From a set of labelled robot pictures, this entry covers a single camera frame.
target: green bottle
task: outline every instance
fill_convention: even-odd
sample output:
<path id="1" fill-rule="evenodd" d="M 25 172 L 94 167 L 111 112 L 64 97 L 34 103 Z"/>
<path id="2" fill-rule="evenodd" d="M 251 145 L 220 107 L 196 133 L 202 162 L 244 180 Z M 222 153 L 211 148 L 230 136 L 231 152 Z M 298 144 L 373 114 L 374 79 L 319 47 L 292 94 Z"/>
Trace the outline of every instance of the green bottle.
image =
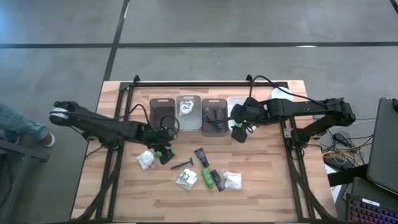
<path id="1" fill-rule="evenodd" d="M 201 170 L 201 174 L 205 180 L 205 183 L 209 189 L 213 189 L 213 179 L 211 178 L 210 171 L 207 168 Z"/>

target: black line on floor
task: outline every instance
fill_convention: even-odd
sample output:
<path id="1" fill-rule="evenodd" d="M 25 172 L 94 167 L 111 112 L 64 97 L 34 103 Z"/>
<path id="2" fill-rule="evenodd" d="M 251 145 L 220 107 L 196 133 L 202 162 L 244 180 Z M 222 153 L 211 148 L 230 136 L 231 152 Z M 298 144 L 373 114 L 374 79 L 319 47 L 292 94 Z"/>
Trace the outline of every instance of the black line on floor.
<path id="1" fill-rule="evenodd" d="M 0 44 L 0 49 L 90 49 L 110 47 L 112 47 L 112 44 Z"/>
<path id="2" fill-rule="evenodd" d="M 120 49 L 178 49 L 234 47 L 398 47 L 398 42 L 200 42 L 200 43 L 121 43 Z"/>
<path id="3" fill-rule="evenodd" d="M 113 63 L 116 57 L 116 52 L 118 51 L 118 44 L 120 41 L 120 36 L 122 35 L 123 25 L 124 21 L 126 20 L 129 3 L 130 0 L 124 0 L 123 2 L 122 11 L 120 13 L 119 22 L 118 22 L 118 28 L 116 29 L 116 33 L 114 34 L 112 49 L 111 53 L 109 54 L 108 62 L 106 64 L 103 81 L 108 81 L 111 78 Z"/>
<path id="4" fill-rule="evenodd" d="M 390 0 L 392 7 L 396 10 L 396 13 L 398 14 L 398 3 L 396 0 Z"/>

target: keyboard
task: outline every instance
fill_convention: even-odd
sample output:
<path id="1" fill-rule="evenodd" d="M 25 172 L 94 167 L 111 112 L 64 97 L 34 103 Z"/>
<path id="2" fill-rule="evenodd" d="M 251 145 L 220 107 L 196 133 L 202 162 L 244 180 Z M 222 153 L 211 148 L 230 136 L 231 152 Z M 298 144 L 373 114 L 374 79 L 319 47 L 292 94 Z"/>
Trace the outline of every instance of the keyboard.
<path id="1" fill-rule="evenodd" d="M 398 212 L 370 203 L 349 199 L 348 221 L 359 223 L 398 224 Z"/>

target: jeans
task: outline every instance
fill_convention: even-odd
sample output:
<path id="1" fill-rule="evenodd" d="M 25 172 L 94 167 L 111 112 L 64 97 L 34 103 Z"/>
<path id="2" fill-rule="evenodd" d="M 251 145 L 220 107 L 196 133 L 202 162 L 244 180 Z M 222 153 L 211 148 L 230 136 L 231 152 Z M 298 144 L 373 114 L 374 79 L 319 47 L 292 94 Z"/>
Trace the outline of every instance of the jeans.
<path id="1" fill-rule="evenodd" d="M 20 134 L 29 134 L 37 140 L 43 140 L 49 133 L 44 124 L 39 124 L 14 108 L 0 103 L 0 129 L 9 142 L 16 142 Z"/>

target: shoe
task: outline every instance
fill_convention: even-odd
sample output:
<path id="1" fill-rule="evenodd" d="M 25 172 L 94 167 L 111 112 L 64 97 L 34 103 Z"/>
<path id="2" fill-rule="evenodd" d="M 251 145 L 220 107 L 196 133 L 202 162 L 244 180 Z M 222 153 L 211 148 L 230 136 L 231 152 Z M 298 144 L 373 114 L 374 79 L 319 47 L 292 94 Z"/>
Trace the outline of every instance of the shoe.
<path id="1" fill-rule="evenodd" d="M 52 147 L 55 144 L 55 137 L 54 135 L 49 132 L 47 136 L 43 139 L 45 147 Z"/>

